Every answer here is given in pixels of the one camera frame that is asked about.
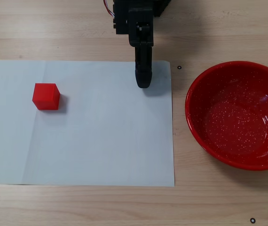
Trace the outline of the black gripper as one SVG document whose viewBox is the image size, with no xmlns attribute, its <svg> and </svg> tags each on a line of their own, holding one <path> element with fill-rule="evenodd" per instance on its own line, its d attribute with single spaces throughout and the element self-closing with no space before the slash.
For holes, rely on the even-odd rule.
<svg viewBox="0 0 268 226">
<path fill-rule="evenodd" d="M 116 34 L 127 34 L 130 45 L 135 47 L 137 85 L 142 89 L 148 88 L 152 79 L 153 9 L 114 8 L 114 14 Z"/>
</svg>

